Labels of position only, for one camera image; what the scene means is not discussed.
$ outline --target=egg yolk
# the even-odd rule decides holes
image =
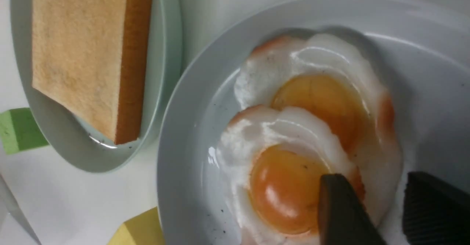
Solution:
[[[256,159],[250,176],[254,210],[277,231],[318,232],[319,180],[329,168],[316,156],[302,156],[275,145]]]
[[[304,108],[325,121],[338,136],[344,151],[350,153],[361,137],[365,113],[357,92],[326,74],[303,75],[290,79],[275,94],[271,107]]]

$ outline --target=green block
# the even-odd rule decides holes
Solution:
[[[49,145],[29,108],[17,108],[0,114],[0,137],[7,154]]]

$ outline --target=white plate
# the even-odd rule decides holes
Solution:
[[[18,70],[31,111],[47,141],[70,164],[88,172],[117,169],[153,141],[181,68],[178,0],[153,0],[141,132],[116,146],[64,107],[31,87],[31,0],[11,0],[11,23]]]
[[[168,245],[240,244],[221,195],[214,148],[240,110],[233,92],[240,64],[275,34],[303,29],[358,46],[391,91],[405,172],[380,225],[390,245],[406,243],[400,220],[407,171],[425,170],[470,192],[470,18],[413,0],[292,0],[227,30],[190,64],[173,92],[157,166]]]

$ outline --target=white surface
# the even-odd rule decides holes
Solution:
[[[182,0],[185,63],[230,24],[278,1]],[[468,0],[428,1],[470,14]],[[28,106],[13,52],[10,0],[0,0],[0,61],[0,111]],[[89,174],[51,147],[13,156],[0,150],[0,173],[44,245],[103,245],[124,220],[156,205],[155,154],[153,144],[116,172]]]
[[[29,234],[25,232],[25,230],[10,215],[5,217],[3,224],[0,223],[0,244],[37,245]]]
[[[0,230],[2,229],[3,222],[7,218],[8,210],[5,202],[0,198]]]

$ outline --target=egg white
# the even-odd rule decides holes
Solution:
[[[281,144],[290,151],[321,158],[332,173],[353,178],[357,166],[342,150],[329,126],[302,108],[277,111],[266,106],[238,113],[222,133],[216,149],[225,199],[236,221],[258,245],[317,245],[318,234],[291,237],[266,225],[249,198],[253,160],[263,150]]]
[[[402,158],[394,131],[379,125],[386,114],[383,105],[390,100],[388,90],[355,46],[329,34],[316,34],[308,40],[279,37],[255,49],[242,64],[235,81],[235,97],[243,109],[269,106],[289,79],[307,74],[328,74],[356,91],[375,123],[376,137],[362,141],[352,161],[361,170],[364,205],[377,226],[394,200]]]

